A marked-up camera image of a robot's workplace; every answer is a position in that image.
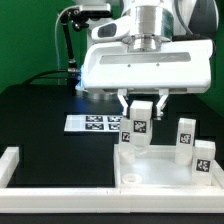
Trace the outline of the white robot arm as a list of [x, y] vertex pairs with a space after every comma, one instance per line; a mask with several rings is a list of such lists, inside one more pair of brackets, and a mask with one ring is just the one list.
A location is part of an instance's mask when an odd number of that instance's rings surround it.
[[204, 93], [211, 85], [216, 0], [120, 0], [121, 15], [90, 29], [82, 65], [84, 89], [115, 93], [128, 112], [130, 94], [157, 94], [155, 116], [171, 94]]

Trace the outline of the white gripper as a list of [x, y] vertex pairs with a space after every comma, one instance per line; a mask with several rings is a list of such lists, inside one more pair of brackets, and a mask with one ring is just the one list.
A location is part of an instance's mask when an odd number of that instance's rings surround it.
[[128, 91], [159, 92], [155, 118], [160, 120], [169, 92], [204, 93], [209, 89], [212, 53], [210, 40], [168, 42], [157, 52], [130, 52], [122, 42], [95, 44], [87, 51], [82, 82], [85, 89], [94, 92], [119, 89], [117, 97], [124, 117], [129, 116]]

